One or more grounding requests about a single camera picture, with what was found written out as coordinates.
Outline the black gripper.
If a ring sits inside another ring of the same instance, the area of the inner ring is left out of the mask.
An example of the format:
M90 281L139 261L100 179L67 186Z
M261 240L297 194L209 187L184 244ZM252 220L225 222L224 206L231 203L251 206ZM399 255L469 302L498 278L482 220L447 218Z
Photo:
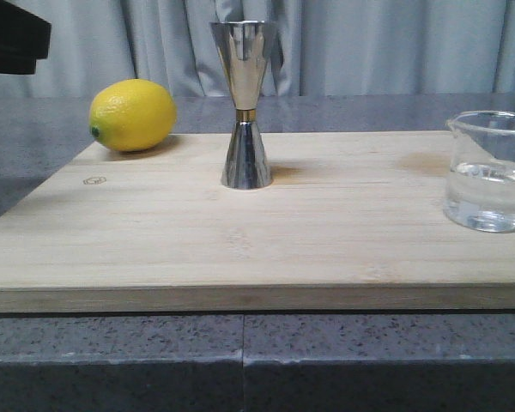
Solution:
M0 74L32 75L48 57L52 25L7 1L0 1Z

